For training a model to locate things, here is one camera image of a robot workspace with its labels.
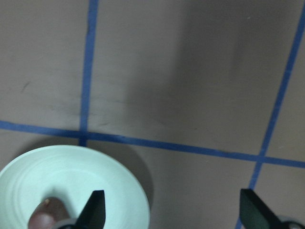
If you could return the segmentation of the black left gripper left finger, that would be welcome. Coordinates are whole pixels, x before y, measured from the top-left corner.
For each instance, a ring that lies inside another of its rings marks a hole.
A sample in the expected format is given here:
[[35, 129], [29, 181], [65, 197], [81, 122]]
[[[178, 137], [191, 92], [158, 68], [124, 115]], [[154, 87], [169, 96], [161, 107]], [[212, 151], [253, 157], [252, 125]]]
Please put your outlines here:
[[75, 222], [76, 229], [102, 229], [105, 225], [105, 195], [103, 190], [93, 191]]

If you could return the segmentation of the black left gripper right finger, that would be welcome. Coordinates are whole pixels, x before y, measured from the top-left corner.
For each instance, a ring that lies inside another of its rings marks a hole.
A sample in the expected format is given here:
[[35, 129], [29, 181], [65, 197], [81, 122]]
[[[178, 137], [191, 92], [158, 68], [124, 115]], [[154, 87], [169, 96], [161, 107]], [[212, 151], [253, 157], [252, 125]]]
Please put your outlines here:
[[245, 229], [286, 229], [252, 189], [240, 190], [239, 218]]

